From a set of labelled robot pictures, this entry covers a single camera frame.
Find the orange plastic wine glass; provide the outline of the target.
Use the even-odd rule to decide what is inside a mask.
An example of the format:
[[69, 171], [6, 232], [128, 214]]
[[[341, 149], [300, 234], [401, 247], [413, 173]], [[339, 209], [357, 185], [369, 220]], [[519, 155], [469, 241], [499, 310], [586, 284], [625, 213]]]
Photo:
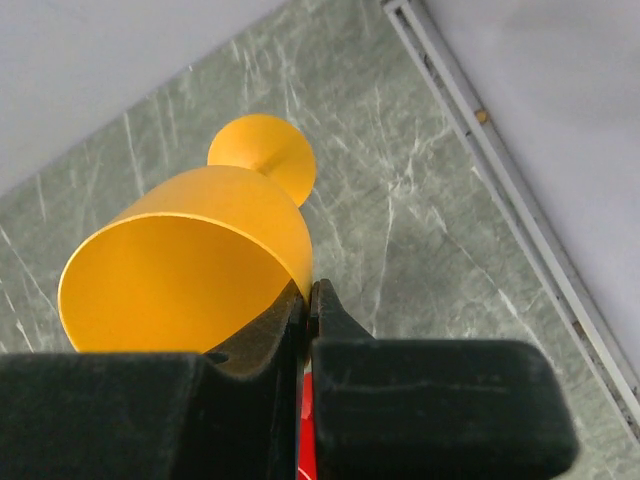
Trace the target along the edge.
[[284, 119], [250, 114], [214, 137], [203, 167], [136, 200], [71, 255], [58, 310], [86, 352], [203, 353], [287, 288], [308, 298], [313, 254], [301, 214], [312, 147]]

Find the red plastic wine glass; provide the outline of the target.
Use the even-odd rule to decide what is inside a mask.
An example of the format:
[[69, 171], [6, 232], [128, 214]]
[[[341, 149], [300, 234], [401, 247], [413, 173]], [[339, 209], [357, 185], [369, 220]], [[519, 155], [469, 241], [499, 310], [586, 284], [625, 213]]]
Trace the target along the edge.
[[300, 414], [298, 478], [316, 480], [315, 430], [313, 420], [312, 374], [304, 375], [302, 404]]

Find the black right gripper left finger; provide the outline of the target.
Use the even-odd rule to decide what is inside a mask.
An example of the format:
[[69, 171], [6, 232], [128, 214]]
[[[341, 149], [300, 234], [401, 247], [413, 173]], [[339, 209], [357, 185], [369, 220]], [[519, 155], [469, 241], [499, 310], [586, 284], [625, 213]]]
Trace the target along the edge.
[[5, 354], [5, 479], [293, 479], [305, 305], [286, 286], [206, 353]]

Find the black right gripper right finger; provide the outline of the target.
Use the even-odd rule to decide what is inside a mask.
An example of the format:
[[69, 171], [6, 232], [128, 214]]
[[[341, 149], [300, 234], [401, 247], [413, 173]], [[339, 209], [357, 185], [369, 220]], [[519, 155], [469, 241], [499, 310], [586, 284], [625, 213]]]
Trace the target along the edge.
[[311, 293], [321, 479], [552, 479], [580, 447], [545, 355], [518, 340], [372, 337]]

